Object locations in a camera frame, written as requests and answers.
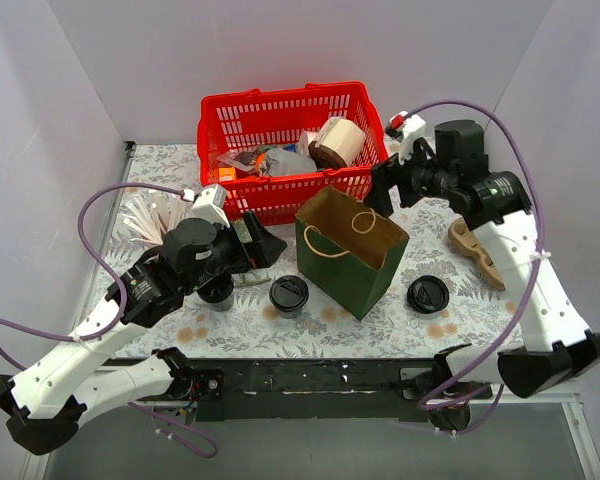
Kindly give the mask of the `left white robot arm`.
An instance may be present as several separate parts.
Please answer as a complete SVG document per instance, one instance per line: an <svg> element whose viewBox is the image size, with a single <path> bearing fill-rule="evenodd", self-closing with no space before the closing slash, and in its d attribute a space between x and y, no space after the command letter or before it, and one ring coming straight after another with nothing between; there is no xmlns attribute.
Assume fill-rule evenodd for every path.
<svg viewBox="0 0 600 480"><path fill-rule="evenodd" d="M194 292L223 287L234 275L266 269L287 244L262 226L253 212L228 225L187 218L147 250L113 284L94 310L35 364L0 375L0 409L11 438L35 455L67 443L81 426L110 410L147 397L212 399L219 371L198 372L176 347L155 350L131 366L106 374L99 368L126 344L180 309Z"/></svg>

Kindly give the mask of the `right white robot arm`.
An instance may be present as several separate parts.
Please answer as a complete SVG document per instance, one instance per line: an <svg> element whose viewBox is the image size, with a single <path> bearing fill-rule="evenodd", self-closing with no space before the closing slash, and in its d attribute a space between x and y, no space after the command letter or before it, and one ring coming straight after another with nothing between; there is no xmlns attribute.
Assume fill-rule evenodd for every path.
<svg viewBox="0 0 600 480"><path fill-rule="evenodd" d="M401 207L425 197L448 201L500 275L522 331L516 347L463 345L440 352L434 389L451 398L469 382L499 383L528 398L600 363L600 332L590 329L564 291L540 244L540 216L519 178L490 171L483 128L473 120L443 122L430 145L425 127L421 117L404 112L389 121L385 131L400 150L372 167L364 203L389 217L391 188L397 188Z"/></svg>

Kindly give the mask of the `green paper bag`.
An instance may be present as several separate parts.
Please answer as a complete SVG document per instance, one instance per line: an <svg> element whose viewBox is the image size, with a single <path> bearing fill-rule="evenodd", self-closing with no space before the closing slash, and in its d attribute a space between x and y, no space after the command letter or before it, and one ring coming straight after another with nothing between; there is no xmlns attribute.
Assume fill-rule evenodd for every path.
<svg viewBox="0 0 600 480"><path fill-rule="evenodd" d="M389 289L409 241L402 227L332 186L298 210L295 233L300 273L358 320Z"/></svg>

